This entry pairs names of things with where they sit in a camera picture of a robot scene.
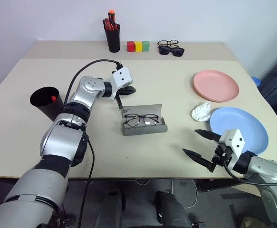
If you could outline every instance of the red object in cup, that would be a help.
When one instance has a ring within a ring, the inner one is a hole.
[[[51,96],[51,98],[53,102],[57,101],[57,98],[55,96]]]

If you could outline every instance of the black cable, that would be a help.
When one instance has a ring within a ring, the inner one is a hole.
[[[76,74],[75,76],[73,77],[69,87],[68,87],[68,90],[67,90],[67,95],[66,95],[66,98],[64,99],[64,105],[67,104],[67,100],[68,100],[68,96],[70,95],[70,92],[71,92],[71,89],[72,89],[72,86],[73,86],[73,83],[75,82],[77,76],[82,72],[84,71],[87,67],[89,67],[90,65],[94,64],[94,63],[98,63],[98,62],[111,62],[111,63],[115,63],[117,66],[120,66],[121,64],[115,60],[110,60],[110,59],[98,59],[98,60],[95,60],[93,62],[90,62],[88,64],[86,64],[83,68],[81,68]]]
[[[226,172],[233,179],[235,179],[238,182],[241,182],[241,183],[244,183],[244,184],[258,185],[258,186],[277,186],[277,183],[266,183],[266,184],[264,184],[264,183],[253,183],[253,182],[250,182],[248,180],[244,180],[244,179],[238,178],[237,176],[233,175],[233,173],[228,169],[228,166],[227,166],[226,162],[224,162],[224,168],[225,168]]]
[[[81,203],[81,209],[80,209],[79,220],[78,220],[78,226],[77,226],[78,228],[80,228],[80,226],[81,226],[82,213],[83,213],[83,209],[84,209],[84,207],[85,207],[87,188],[89,187],[89,182],[90,182],[90,180],[91,180],[91,176],[92,176],[92,172],[93,172],[93,168],[94,168],[94,162],[95,162],[95,154],[94,154],[94,150],[93,150],[93,147],[92,147],[92,145],[91,145],[90,140],[88,140],[88,143],[89,143],[89,146],[90,146],[91,151],[92,151],[93,161],[92,161],[92,167],[91,167],[91,170],[90,170],[89,177],[88,177],[88,179],[87,179],[87,181],[86,181],[85,192],[83,193],[83,199],[82,199],[82,203]]]
[[[64,215],[63,220],[66,220],[67,219],[67,214],[66,214],[66,210],[64,209],[63,204],[62,204],[62,209],[63,209],[63,215]]]

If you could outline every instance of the white tissue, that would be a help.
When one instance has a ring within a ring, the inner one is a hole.
[[[197,106],[192,111],[191,116],[198,122],[208,121],[210,119],[210,101]]]

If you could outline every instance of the eyeglasses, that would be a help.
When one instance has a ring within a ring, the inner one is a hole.
[[[155,114],[147,114],[147,115],[138,115],[138,114],[127,114],[124,116],[125,122],[124,124],[129,125],[130,127],[135,127],[139,124],[140,120],[143,119],[143,122],[147,126],[154,126],[158,121],[158,115]]]
[[[167,55],[170,52],[176,57],[181,57],[184,54],[185,49],[178,46],[178,41],[173,40],[161,40],[157,42],[159,54]]]

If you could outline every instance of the toy block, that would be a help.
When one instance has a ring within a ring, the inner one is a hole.
[[[127,42],[127,51],[128,52],[135,52],[135,43],[133,41]]]
[[[149,51],[150,43],[149,41],[143,41],[143,51]]]
[[[135,52],[143,51],[143,43],[141,41],[135,41]]]

